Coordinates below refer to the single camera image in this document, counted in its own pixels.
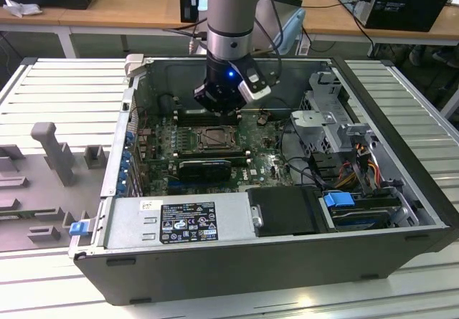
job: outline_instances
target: warning label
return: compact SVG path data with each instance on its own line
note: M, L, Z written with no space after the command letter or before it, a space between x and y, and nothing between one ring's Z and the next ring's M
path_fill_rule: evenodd
M215 203L164 204L159 236L163 244L218 240Z

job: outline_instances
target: wooden desk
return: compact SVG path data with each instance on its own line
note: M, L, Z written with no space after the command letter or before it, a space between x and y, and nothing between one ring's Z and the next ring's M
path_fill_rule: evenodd
M178 27L179 0L94 0L86 10L43 9L38 16L16 18L0 10L0 30L51 32L60 38L66 57L77 57L72 34L171 35ZM337 0L303 0L304 6L329 6ZM306 9L304 27L312 40L368 42L345 8ZM445 7L430 32L367 30L375 43L456 45L459 8Z
M93 0L86 10L67 10L61 25L164 29L183 25L180 0Z

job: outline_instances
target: slatted metal surface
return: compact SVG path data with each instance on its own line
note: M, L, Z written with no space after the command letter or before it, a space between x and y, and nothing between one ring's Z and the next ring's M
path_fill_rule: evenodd
M368 63L353 64L355 70L369 70L367 67ZM372 66L370 70L385 70L385 68L378 65ZM374 97L382 96L381 99L387 100L394 98L387 97L392 95L389 92L408 92L403 86L394 89L394 85L397 84L367 83L366 87L372 89L374 93L388 91L386 94L374 95ZM73 88L74 91L86 91L84 87ZM383 110L392 123L396 127L402 127L401 129L405 126L438 125L437 120L421 105L409 109L383 106ZM94 112L91 117L94 117L93 121L99 122L116 121L116 113L109 113L110 116L106 115L106 112ZM34 115L22 114L17 122L18 127L34 122L32 119ZM43 118L52 116L56 122L65 123L67 119L64 113L40 113L40 115ZM78 122L90 123L84 120L83 117L87 117L84 113L73 113L72 116L73 120ZM11 120L12 115L5 115L5 117ZM447 133L407 135L404 138L424 162L445 161L441 153L432 152L437 148L443 148L444 156L448 156L446 161L454 161L457 156L457 143ZM443 183L444 191L457 188L459 178L452 176L454 174L458 173L447 171L435 173L437 182ZM13 319L81 318L82 315L89 315L91 318L120 319L459 318L459 242L453 243L439 253L417 256L386 280L349 282L124 308L107 304L103 296L73 265L64 250L60 254L41 257L11 259L5 257L8 256L0 255L0 293L2 294L0 315ZM192 272L192 263L184 260L177 267L189 267ZM305 272L314 272L314 270L305 270Z
M43 153L30 132L36 122L54 122L57 140L73 152L110 151L127 87L124 59L39 59L0 104L0 144Z
M410 92L403 79L381 62L348 62L374 101L419 158L422 165L459 209L459 146L444 122ZM349 105L361 122L365 118L352 100Z

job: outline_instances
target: blue latch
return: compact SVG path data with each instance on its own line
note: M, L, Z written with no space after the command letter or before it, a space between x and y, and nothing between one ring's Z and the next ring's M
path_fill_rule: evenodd
M126 131L126 140L129 143L132 143L134 141L134 133L132 131Z
M128 174L126 172L120 172L118 174L118 179L121 179L122 181L125 181L128 178Z
M129 152L129 151L123 151L123 155L121 156L121 158L126 159L126 160L130 160L130 159L131 159L131 156L132 156L132 153L131 153L131 152Z
M119 194L124 194L126 192L126 185L123 183L118 183L116 184L116 191L119 192Z
M121 159L121 169L122 170L127 170L129 169L129 162L127 160Z
M74 235L89 235L89 222L74 222L70 225L69 234Z
M330 192L323 197L327 207L355 206L356 203L349 192Z

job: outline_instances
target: yellow wire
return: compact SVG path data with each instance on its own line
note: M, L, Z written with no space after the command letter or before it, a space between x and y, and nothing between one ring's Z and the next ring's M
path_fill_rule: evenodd
M373 173L374 173L374 185L376 185L377 187L379 187L379 184L377 183L377 180L376 180L376 175L377 175L376 166L375 166L373 163L368 163L368 166L370 166L370 167L373 169Z
M335 187L336 188L340 188L344 185L346 185L348 182L350 181L353 181L356 177L356 174L355 173L352 173L350 176L348 176L347 178L345 178L343 181L341 181L340 183L338 183Z

